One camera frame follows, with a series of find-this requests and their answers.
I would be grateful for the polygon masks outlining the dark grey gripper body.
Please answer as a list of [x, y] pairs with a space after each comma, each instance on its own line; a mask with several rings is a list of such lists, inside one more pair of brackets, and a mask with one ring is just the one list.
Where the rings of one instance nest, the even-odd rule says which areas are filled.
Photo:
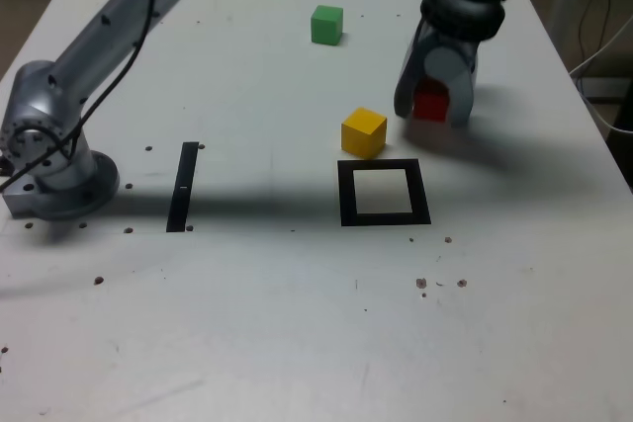
[[461, 50], [477, 50], [479, 48], [480, 42], [474, 41], [464, 41], [454, 37], [449, 36], [446, 33], [436, 29], [433, 27], [428, 20], [421, 20], [421, 34], [424, 38], [431, 38], [435, 43], [441, 44], [444, 46], [450, 46], [455, 49]]

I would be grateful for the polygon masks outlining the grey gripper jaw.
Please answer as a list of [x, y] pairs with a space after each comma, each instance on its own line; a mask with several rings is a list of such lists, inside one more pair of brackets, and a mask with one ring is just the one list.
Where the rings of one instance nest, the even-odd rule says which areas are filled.
[[420, 21], [408, 47], [394, 94], [395, 113], [402, 119], [408, 118], [412, 111], [414, 90], [425, 75], [424, 61], [428, 49], [428, 26], [425, 21]]
[[424, 61], [426, 75], [448, 89], [448, 123], [452, 127], [467, 124], [474, 105], [477, 78], [478, 44], [456, 42], [431, 50]]

